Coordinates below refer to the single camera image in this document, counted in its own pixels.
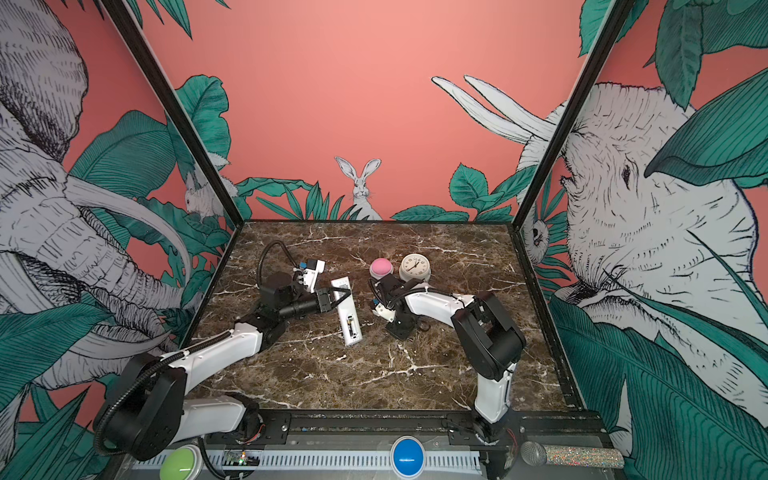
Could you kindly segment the white remote control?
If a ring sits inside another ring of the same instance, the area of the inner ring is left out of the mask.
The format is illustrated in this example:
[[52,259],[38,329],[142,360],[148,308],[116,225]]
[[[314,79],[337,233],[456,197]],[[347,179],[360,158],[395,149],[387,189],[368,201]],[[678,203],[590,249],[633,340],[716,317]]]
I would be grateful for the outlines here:
[[[351,292],[351,285],[348,277],[342,277],[331,281],[331,287],[348,287]],[[342,329],[342,335],[346,346],[354,345],[360,342],[363,338],[362,330],[360,327],[359,318],[357,315],[356,306],[352,294],[349,296],[352,298],[352,307],[344,309],[336,309],[340,325]]]

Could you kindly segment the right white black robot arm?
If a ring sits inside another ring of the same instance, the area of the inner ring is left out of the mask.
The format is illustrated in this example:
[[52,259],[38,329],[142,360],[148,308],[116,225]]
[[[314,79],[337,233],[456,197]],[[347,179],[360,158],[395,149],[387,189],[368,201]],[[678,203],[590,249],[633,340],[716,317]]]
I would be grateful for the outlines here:
[[368,280],[373,313],[387,320],[385,329],[406,340],[423,317],[451,326],[477,373],[473,430],[486,444],[498,441],[511,410],[510,392],[527,341],[504,305],[490,291],[460,295],[438,290],[418,278],[392,274]]

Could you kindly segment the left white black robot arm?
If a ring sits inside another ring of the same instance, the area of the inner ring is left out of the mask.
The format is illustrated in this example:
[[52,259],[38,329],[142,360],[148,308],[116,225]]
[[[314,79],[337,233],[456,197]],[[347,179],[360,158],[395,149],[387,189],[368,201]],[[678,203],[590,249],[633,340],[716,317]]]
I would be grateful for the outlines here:
[[350,298],[347,287],[308,291],[287,273],[272,274],[253,308],[233,327],[183,349],[134,356],[119,376],[94,423],[94,449],[149,460],[167,446],[240,428],[248,406],[233,397],[189,400],[213,374],[269,349],[289,321],[326,313]]

